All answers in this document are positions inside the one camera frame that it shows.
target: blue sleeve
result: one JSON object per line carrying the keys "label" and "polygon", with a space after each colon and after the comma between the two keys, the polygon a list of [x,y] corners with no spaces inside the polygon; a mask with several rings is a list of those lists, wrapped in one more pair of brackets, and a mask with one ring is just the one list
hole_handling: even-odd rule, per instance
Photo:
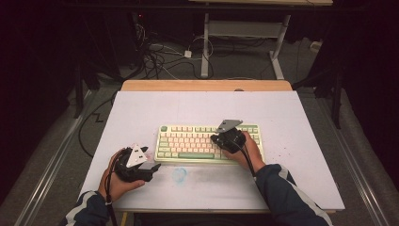
{"label": "blue sleeve", "polygon": [[295,185],[285,167],[267,165],[258,170],[256,178],[256,185],[279,225],[332,225],[327,213]]}
{"label": "blue sleeve", "polygon": [[75,207],[59,225],[103,225],[109,220],[103,196],[97,191],[88,191],[79,197]]}

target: table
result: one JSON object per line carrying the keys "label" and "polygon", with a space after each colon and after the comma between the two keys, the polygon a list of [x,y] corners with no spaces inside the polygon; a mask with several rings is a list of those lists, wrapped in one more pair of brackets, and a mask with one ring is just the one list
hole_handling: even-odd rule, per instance
{"label": "table", "polygon": [[[300,100],[288,85],[286,81],[126,81],[114,102],[82,192],[97,189],[110,157],[120,148],[138,142],[149,147],[146,155],[153,159],[162,124],[220,124],[223,119],[239,119],[260,125],[266,163],[287,167],[297,185],[321,208],[344,209]],[[150,182],[125,194],[114,208],[136,213],[268,212],[247,170],[193,164],[163,164]]]}
{"label": "table", "polygon": [[[207,5],[211,3],[231,3],[231,4],[255,4],[255,5],[284,5],[284,6],[312,6],[323,7],[331,6],[332,0],[190,0],[203,2]],[[284,41],[285,32],[288,28],[291,15],[285,15],[281,23],[261,23],[261,22],[237,22],[237,21],[211,21],[209,13],[205,13],[204,34],[203,34],[203,54],[201,62],[202,78],[208,77],[208,66],[210,51],[208,48],[209,36],[228,36],[228,37],[253,37],[253,38],[276,38],[276,48],[269,52],[270,60],[276,78],[283,80],[281,66],[279,65],[279,51]]]}

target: green keyboard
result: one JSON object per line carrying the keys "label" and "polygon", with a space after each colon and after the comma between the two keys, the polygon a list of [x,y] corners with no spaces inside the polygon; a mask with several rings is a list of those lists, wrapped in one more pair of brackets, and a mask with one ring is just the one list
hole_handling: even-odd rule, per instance
{"label": "green keyboard", "polygon": [[[170,163],[215,163],[234,164],[213,143],[211,135],[217,126],[203,125],[163,125],[158,130],[155,161]],[[263,146],[258,125],[240,124],[238,130],[248,131],[261,151]]]}

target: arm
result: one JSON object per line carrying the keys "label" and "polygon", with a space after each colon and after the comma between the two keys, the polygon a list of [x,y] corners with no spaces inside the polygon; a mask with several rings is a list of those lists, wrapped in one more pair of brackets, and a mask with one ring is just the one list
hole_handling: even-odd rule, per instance
{"label": "arm", "polygon": [[[243,132],[247,151],[256,173],[256,185],[261,191],[274,220],[280,225],[332,225],[326,212],[320,209],[294,182],[289,171],[281,165],[267,165],[262,161],[258,146],[247,132]],[[241,152],[223,153],[244,168],[247,161]]]}
{"label": "arm", "polygon": [[[109,161],[108,168],[104,171],[103,177],[97,191],[88,191],[79,197],[78,202],[71,212],[62,219],[59,225],[105,225],[109,220],[107,206],[105,205],[105,178],[109,175],[111,164],[117,153]],[[118,200],[124,193],[145,185],[142,180],[132,183],[123,182],[115,172],[111,174],[110,195],[112,202]]]}

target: white tabletop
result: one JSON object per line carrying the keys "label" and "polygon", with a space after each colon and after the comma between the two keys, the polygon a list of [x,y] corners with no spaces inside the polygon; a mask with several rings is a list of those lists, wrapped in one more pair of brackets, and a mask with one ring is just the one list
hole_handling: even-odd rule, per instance
{"label": "white tabletop", "polygon": [[[96,190],[110,157],[138,143],[153,151],[159,126],[243,120],[260,126],[267,164],[279,163],[322,209],[343,201],[295,91],[121,91],[82,191]],[[267,210],[250,173],[239,166],[163,164],[114,208],[130,211],[260,212]]]}

